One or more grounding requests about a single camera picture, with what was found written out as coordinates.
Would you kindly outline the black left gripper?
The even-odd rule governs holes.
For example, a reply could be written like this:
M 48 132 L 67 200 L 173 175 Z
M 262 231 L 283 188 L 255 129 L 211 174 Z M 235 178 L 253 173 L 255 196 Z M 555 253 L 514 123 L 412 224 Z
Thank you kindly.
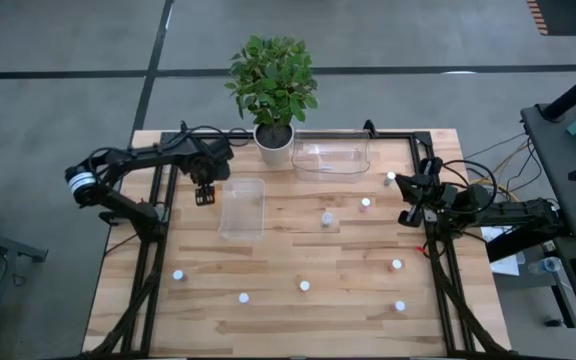
M 200 156 L 190 161 L 189 175 L 192 182 L 200 186 L 195 190 L 196 205 L 211 205 L 215 203 L 215 189 L 210 184 L 227 180 L 230 177 L 230 167 L 227 160 Z

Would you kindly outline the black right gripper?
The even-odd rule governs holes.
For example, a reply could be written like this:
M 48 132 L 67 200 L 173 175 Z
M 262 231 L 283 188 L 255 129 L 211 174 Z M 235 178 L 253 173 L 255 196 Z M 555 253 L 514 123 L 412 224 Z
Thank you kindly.
M 418 228 L 422 221 L 441 222 L 450 217 L 449 212 L 459 193 L 454 184 L 440 183 L 424 185 L 423 175 L 407 176 L 397 174 L 395 182 L 404 200 L 420 200 L 419 206 L 413 205 L 403 210 L 398 217 L 402 226 Z

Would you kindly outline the frosted rectangular plastic bin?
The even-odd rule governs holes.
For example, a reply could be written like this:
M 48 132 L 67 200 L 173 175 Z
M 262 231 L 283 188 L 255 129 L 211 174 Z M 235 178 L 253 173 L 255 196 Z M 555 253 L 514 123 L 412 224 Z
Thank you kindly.
M 228 241 L 261 240 L 265 229 L 265 195 L 265 182 L 260 178 L 225 182 L 219 235 Z

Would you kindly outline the white plant pot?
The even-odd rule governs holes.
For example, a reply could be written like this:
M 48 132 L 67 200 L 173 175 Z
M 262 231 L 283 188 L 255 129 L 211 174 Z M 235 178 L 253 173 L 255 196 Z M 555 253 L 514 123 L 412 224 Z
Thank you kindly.
M 256 125 L 253 138 L 262 160 L 270 166 L 282 165 L 290 160 L 295 130 L 291 125 Z

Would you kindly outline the white paper sheet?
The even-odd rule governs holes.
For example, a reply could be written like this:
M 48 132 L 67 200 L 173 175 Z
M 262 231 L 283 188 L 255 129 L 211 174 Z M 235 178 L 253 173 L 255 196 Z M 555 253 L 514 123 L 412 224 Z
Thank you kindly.
M 516 244 L 512 226 L 483 226 L 481 235 L 487 243 L 490 268 L 494 274 L 518 277 L 525 257 Z

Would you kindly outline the green leafy plant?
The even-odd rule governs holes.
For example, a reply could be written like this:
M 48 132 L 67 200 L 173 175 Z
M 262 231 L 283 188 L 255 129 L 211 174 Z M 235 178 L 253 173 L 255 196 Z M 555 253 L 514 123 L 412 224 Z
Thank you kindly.
M 231 57 L 224 87 L 239 115 L 249 113 L 259 126 L 285 127 L 319 106 L 312 64 L 303 40 L 252 35 Z

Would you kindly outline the clear water bottle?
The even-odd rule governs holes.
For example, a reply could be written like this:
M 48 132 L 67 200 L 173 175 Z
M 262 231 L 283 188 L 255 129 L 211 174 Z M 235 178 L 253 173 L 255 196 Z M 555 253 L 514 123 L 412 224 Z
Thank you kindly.
M 558 272 L 561 268 L 561 260 L 554 256 L 543 258 L 528 265 L 528 271 L 533 275 L 552 274 Z

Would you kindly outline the dark grey side desk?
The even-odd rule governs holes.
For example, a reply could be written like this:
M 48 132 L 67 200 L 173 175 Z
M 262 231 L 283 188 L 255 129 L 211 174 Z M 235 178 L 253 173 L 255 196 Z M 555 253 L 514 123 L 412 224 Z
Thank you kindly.
M 524 108 L 520 114 L 567 224 L 576 237 L 576 181 L 568 179 L 568 174 L 576 170 L 576 135 L 570 135 L 566 130 L 576 120 L 576 107 L 562 115 L 559 123 L 545 120 L 537 107 Z

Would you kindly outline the black floor mat striped edge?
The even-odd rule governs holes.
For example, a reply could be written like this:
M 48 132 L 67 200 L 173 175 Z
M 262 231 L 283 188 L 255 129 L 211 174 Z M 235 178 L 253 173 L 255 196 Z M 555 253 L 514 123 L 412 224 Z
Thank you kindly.
M 576 0 L 526 0 L 543 36 L 576 36 Z

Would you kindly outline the black aluminium table frame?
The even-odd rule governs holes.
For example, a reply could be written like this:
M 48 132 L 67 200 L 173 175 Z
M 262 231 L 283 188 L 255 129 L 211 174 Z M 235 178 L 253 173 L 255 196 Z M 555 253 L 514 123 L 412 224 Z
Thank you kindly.
M 369 142 L 370 169 L 355 183 L 297 178 L 290 163 L 265 165 L 254 144 L 231 162 L 236 178 L 265 182 L 265 229 L 259 241 L 218 233 L 220 204 L 199 207 L 189 178 L 174 181 L 172 219 L 157 296 L 131 333 L 132 355 L 167 358 L 349 358 L 443 356 L 465 349 L 453 306 L 439 307 L 430 261 L 416 246 L 420 228 L 401 226 L 405 205 L 384 185 L 390 171 L 411 173 L 427 148 L 460 158 L 452 130 L 384 130 Z M 371 206 L 360 212 L 362 198 Z M 333 215 L 321 225 L 324 212 Z M 399 259 L 401 270 L 389 264 Z M 188 279 L 173 279 L 183 270 Z M 310 289 L 302 292 L 301 281 Z M 250 300 L 241 304 L 238 297 Z M 397 300 L 403 312 L 391 310 Z

